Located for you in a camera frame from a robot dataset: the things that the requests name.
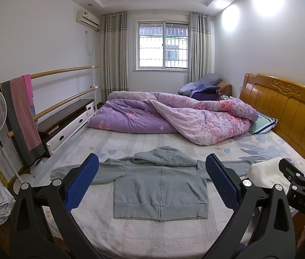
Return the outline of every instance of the purple blanket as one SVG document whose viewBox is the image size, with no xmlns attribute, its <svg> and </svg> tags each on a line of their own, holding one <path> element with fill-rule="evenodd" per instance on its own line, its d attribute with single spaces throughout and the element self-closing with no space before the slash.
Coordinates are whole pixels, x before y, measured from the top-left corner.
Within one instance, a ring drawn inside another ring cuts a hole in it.
<svg viewBox="0 0 305 259">
<path fill-rule="evenodd" d="M 198 101 L 162 92 L 112 92 L 88 126 L 125 133 L 179 132 L 211 145 L 247 132 L 258 114 L 240 99 Z"/>
<path fill-rule="evenodd" d="M 92 128 L 126 133 L 177 133 L 150 102 L 107 100 L 88 122 Z"/>
</svg>

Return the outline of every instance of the metal screw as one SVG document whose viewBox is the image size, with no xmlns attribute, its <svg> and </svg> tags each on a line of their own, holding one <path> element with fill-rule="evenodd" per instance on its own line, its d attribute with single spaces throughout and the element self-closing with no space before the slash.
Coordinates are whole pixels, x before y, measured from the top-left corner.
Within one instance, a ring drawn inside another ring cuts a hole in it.
<svg viewBox="0 0 305 259">
<path fill-rule="evenodd" d="M 53 180 L 53 186 L 60 186 L 62 183 L 61 179 L 55 179 Z"/>
<path fill-rule="evenodd" d="M 242 184 L 244 184 L 244 186 L 246 186 L 246 187 L 250 187 L 250 186 L 252 185 L 252 182 L 251 182 L 250 180 L 248 180 L 248 179 L 245 179 L 245 180 L 242 182 Z"/>
<path fill-rule="evenodd" d="M 22 186 L 21 186 L 22 190 L 26 190 L 28 188 L 29 188 L 29 184 L 28 183 L 23 183 Z"/>
<path fill-rule="evenodd" d="M 283 187 L 280 184 L 275 185 L 276 190 L 282 191 Z"/>
</svg>

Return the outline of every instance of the cabinet drawer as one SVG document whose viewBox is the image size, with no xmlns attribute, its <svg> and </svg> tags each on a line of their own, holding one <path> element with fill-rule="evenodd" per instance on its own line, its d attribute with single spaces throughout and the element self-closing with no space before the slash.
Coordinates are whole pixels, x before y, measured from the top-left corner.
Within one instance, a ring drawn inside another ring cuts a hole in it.
<svg viewBox="0 0 305 259">
<path fill-rule="evenodd" d="M 50 155 L 54 154 L 77 130 L 86 124 L 88 121 L 87 111 L 78 118 L 69 123 L 56 136 L 51 138 L 47 143 L 47 149 Z"/>
<path fill-rule="evenodd" d="M 94 103 L 91 102 L 89 105 L 86 106 L 86 114 L 88 119 L 90 119 L 92 116 L 94 116 L 95 111 L 94 111 Z"/>
</svg>

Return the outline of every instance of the dark wooden top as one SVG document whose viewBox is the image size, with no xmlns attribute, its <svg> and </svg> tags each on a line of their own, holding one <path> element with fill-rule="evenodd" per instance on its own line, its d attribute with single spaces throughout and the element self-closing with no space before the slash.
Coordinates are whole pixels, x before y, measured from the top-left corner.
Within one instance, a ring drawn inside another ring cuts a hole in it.
<svg viewBox="0 0 305 259">
<path fill-rule="evenodd" d="M 81 99 L 72 103 L 71 105 L 65 107 L 64 109 L 58 111 L 49 118 L 45 119 L 43 122 L 39 123 L 37 126 L 38 132 L 40 134 L 46 134 L 48 131 L 55 128 L 62 121 L 66 120 L 68 117 L 77 113 L 79 110 L 84 108 L 84 112 L 85 112 L 86 111 L 85 106 L 93 101 L 94 101 L 93 99 Z"/>
</svg>

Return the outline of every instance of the air conditioner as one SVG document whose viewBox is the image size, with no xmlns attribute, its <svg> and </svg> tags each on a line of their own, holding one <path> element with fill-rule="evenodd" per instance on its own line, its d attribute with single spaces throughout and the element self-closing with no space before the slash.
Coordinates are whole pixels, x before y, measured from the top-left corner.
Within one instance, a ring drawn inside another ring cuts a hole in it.
<svg viewBox="0 0 305 259">
<path fill-rule="evenodd" d="M 98 25 L 100 24 L 100 21 L 98 20 L 98 18 L 96 18 L 96 16 L 82 9 L 77 12 L 76 22 L 86 27 L 89 27 L 95 31 L 99 31 Z"/>
</svg>

